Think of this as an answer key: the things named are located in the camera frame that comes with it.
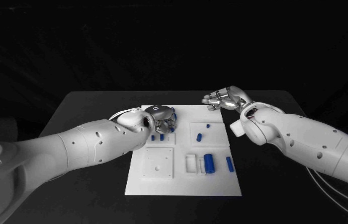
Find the table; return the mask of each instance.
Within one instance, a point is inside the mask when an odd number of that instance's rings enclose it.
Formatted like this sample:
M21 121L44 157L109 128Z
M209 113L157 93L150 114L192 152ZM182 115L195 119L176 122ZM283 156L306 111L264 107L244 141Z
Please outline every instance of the table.
M208 91L71 92L41 136L110 118L142 105L201 105ZM306 115L287 91L247 91L255 101ZM346 223L346 212L316 185L306 167L272 144L237 137L237 111L222 110L242 197L126 196L133 152L45 183L6 221L12 223Z

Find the blue block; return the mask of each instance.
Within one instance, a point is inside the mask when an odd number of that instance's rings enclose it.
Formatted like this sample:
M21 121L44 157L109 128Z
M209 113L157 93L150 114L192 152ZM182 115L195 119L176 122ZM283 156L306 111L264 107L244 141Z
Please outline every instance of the blue block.
M206 154L205 155L205 168L206 168L206 173L214 174L216 172L215 168L215 161L214 161L214 155Z
M231 170L231 172L234 172L235 168L234 168L234 165L232 165L231 157L226 157L226 160L228 160L229 170Z
M198 142L201 142L202 141L202 133L199 133L199 135L198 135Z

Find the robotic hand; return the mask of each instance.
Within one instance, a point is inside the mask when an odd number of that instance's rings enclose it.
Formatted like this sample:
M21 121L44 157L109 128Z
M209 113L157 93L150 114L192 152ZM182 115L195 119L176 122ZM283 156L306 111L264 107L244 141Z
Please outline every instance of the robotic hand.
M55 135L0 142L0 223L45 182L140 149L153 132L175 131L176 119L168 106L133 108Z
M231 124L238 137L248 135L258 144L274 144L285 156L318 172L348 182L348 135L327 124L278 107L252 101L235 86L206 95L209 110L237 110L241 119Z

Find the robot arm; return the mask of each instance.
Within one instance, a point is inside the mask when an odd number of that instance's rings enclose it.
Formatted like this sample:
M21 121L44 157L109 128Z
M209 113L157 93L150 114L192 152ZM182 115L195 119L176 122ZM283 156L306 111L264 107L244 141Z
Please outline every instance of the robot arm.
M117 113L110 120L22 142L0 142L0 223L35 189L70 171L100 165L140 149L153 132L176 129L175 109L152 106Z
M344 132L252 101L237 87L206 95L203 103L211 104L211 111L221 108L238 110L241 119L231 124L238 137L247 134L258 145L274 144L303 165L348 182L348 135Z

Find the black backdrop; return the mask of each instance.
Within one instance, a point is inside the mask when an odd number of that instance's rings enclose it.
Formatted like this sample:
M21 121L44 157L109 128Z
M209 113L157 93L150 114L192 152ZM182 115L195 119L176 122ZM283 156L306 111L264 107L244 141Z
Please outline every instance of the black backdrop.
M290 91L308 117L348 131L347 0L2 0L0 6L0 115L27 127L42 130L71 91L237 85Z

